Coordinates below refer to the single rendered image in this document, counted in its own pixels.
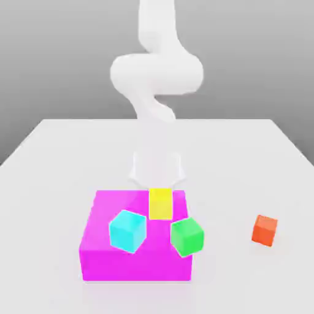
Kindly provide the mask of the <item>small yellow cube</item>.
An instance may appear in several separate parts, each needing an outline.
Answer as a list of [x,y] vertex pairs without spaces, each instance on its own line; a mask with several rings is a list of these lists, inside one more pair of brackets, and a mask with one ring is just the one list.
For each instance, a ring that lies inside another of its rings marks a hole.
[[173,201],[170,188],[149,189],[149,219],[172,220]]

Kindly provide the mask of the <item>small cyan cube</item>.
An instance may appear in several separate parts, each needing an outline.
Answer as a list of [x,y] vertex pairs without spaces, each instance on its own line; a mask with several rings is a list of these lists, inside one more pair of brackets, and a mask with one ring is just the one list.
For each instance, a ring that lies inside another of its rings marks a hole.
[[147,217],[122,210],[109,223],[112,247],[134,254],[147,238]]

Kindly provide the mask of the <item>small green cube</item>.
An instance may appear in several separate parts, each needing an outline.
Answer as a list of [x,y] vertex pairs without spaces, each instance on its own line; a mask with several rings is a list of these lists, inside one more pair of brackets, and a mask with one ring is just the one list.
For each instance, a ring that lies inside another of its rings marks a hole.
[[170,226],[170,242],[177,253],[185,258],[204,247],[204,230],[192,217],[175,221]]

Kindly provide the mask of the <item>small orange cube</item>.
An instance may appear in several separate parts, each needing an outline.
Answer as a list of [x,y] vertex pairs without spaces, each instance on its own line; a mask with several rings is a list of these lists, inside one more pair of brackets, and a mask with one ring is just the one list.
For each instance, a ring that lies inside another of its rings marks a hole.
[[258,215],[253,226],[252,241],[271,247],[273,245],[278,220]]

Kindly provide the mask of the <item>large magenta box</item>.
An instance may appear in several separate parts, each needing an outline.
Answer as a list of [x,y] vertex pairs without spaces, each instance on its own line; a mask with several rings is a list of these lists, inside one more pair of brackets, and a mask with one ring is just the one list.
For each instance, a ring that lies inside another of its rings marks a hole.
[[147,238],[135,253],[110,244],[109,223],[122,210],[148,216],[147,190],[98,190],[79,246],[85,281],[189,281],[192,257],[170,242],[170,220],[148,220]]

